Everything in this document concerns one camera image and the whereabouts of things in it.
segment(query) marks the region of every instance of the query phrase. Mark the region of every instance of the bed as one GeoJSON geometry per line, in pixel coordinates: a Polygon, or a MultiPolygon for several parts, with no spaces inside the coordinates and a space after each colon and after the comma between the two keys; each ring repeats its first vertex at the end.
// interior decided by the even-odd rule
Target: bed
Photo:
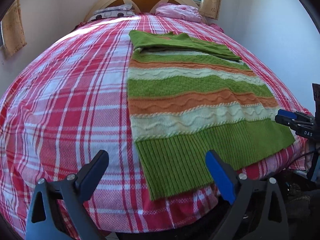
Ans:
{"type": "MultiPolygon", "coordinates": [[[[133,52],[131,30],[189,36],[226,45],[270,88],[288,111],[303,108],[286,86],[255,55],[204,23],[156,17],[159,3],[197,7],[192,0],[99,0],[97,9],[132,3],[137,15],[93,21],[44,51],[15,79],[1,99],[0,212],[23,237],[32,191],[40,178],[64,179],[98,153],[110,155],[109,167],[85,208],[99,229],[141,233],[191,224],[217,205],[214,185],[151,201],[132,140],[127,105],[127,71],[133,52]]],[[[287,149],[239,172],[261,179],[287,167],[303,153],[295,137],[287,149]]],[[[303,160],[292,168],[304,169],[303,160]]],[[[77,238],[66,210],[62,215],[77,238]]]]}

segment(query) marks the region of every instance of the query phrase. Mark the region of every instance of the white stripe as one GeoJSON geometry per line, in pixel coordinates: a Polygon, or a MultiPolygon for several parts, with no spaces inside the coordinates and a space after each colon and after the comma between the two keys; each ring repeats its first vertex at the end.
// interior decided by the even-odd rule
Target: white stripe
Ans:
{"type": "MultiPolygon", "coordinates": [[[[164,51],[142,51],[140,53],[142,56],[143,55],[159,55],[159,56],[168,56],[168,55],[184,55],[184,56],[212,56],[216,57],[214,55],[208,54],[208,53],[203,53],[200,51],[189,51],[189,50],[164,50],[164,51]]],[[[221,60],[228,61],[230,63],[235,63],[239,65],[244,65],[244,62],[242,60],[235,61],[235,60],[228,60],[228,59],[222,59],[219,57],[216,57],[221,60]]]]}
{"type": "MultiPolygon", "coordinates": [[[[120,108],[126,108],[127,105],[102,105],[102,106],[88,106],[88,107],[69,107],[68,112],[77,112],[77,111],[97,111],[97,110],[107,110],[107,109],[120,109],[120,108]]],[[[45,111],[37,111],[34,112],[33,115],[46,115],[48,113],[62,113],[64,109],[54,109],[54,111],[45,110],[45,111]]]]}
{"type": "Polygon", "coordinates": [[[168,215],[169,215],[169,218],[170,218],[170,222],[171,222],[171,224],[172,224],[172,227],[173,227],[173,228],[176,228],[176,227],[175,227],[175,224],[174,224],[174,222],[173,222],[173,219],[172,219],[170,204],[169,204],[169,201],[168,201],[167,198],[165,199],[165,206],[166,206],[166,208],[167,208],[167,212],[168,212],[168,215]]]}
{"type": "Polygon", "coordinates": [[[241,120],[271,119],[280,108],[264,108],[262,104],[241,106],[238,102],[218,106],[198,106],[181,113],[130,116],[133,139],[167,138],[177,134],[195,133],[207,127],[241,120]]]}
{"type": "Polygon", "coordinates": [[[248,77],[243,74],[234,74],[225,71],[217,71],[209,68],[201,69],[187,69],[179,67],[170,67],[170,68],[129,68],[128,79],[136,80],[159,80],[166,79],[175,76],[183,76],[190,78],[202,78],[208,76],[218,76],[221,79],[231,79],[236,82],[244,81],[249,84],[262,86],[264,82],[259,77],[248,77]]]}

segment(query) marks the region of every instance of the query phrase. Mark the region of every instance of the cable knit pattern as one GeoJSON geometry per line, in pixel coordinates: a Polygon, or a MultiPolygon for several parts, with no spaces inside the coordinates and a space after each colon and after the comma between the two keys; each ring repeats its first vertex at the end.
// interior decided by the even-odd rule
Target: cable knit pattern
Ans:
{"type": "Polygon", "coordinates": [[[280,108],[268,87],[225,45],[185,33],[129,35],[132,136],[152,200],[211,183],[210,149],[238,170],[294,142],[274,122],[280,108]]]}

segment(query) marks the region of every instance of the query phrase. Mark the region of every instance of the green sweater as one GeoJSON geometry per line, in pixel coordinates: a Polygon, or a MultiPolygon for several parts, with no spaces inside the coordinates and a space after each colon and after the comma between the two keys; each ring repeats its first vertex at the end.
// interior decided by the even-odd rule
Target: green sweater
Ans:
{"type": "Polygon", "coordinates": [[[274,121],[280,108],[268,87],[225,45],[185,33],[129,35],[130,121],[152,200],[212,183],[211,149],[238,170],[294,142],[274,121]]]}

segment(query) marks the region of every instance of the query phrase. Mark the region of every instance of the pink blanket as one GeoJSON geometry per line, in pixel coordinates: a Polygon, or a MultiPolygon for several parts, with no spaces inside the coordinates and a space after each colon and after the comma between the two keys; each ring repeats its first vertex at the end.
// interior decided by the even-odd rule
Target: pink blanket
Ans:
{"type": "MultiPolygon", "coordinates": [[[[109,153],[109,167],[84,203],[99,229],[141,233],[178,228],[218,203],[214,184],[150,201],[127,105],[131,30],[183,32],[225,44],[270,87],[284,110],[309,114],[257,57],[208,25],[150,14],[88,23],[44,51],[0,99],[0,213],[21,237],[37,180],[77,173],[101,149],[109,153]]],[[[304,144],[297,137],[287,149],[238,172],[260,179],[281,171],[304,144]]],[[[303,159],[292,168],[304,169],[303,159]]],[[[60,208],[71,236],[79,239],[61,203],[60,208]]]]}
{"type": "Polygon", "coordinates": [[[199,14],[198,9],[188,5],[160,3],[156,9],[156,16],[185,20],[188,22],[202,22],[202,16],[199,14]]]}

